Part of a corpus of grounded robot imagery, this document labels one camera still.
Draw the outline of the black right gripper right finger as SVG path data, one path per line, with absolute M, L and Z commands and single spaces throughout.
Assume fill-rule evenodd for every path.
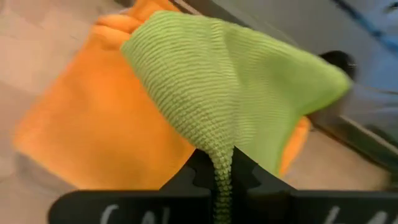
M 233 224 L 398 224 L 398 192 L 297 190 L 238 148 Z

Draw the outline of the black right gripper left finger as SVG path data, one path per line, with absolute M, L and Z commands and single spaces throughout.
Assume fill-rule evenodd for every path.
M 76 190 L 57 199 L 48 224 L 213 224 L 214 168 L 195 150 L 159 190 Z

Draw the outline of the orange microfiber towel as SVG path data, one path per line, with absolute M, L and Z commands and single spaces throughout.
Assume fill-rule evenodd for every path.
M 16 128 L 14 145 L 80 189 L 158 190 L 194 147 L 157 111 L 120 48 L 170 0 L 100 17 L 82 48 Z

